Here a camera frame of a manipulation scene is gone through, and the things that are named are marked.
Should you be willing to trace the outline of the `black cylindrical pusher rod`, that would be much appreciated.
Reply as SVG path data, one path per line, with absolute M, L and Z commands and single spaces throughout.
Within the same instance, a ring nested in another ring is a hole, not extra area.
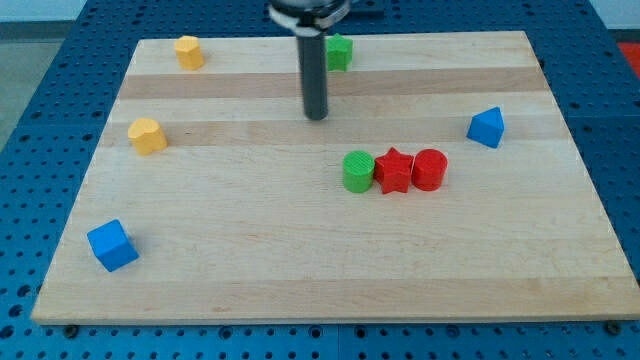
M 322 120 L 328 115 L 328 85 L 325 33 L 297 36 L 298 62 L 304 115 Z

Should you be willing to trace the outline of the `silver robot tool flange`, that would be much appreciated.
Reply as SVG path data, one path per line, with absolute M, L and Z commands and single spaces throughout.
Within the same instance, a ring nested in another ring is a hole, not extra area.
M 318 36 L 346 17 L 350 0 L 270 0 L 268 13 L 295 36 Z

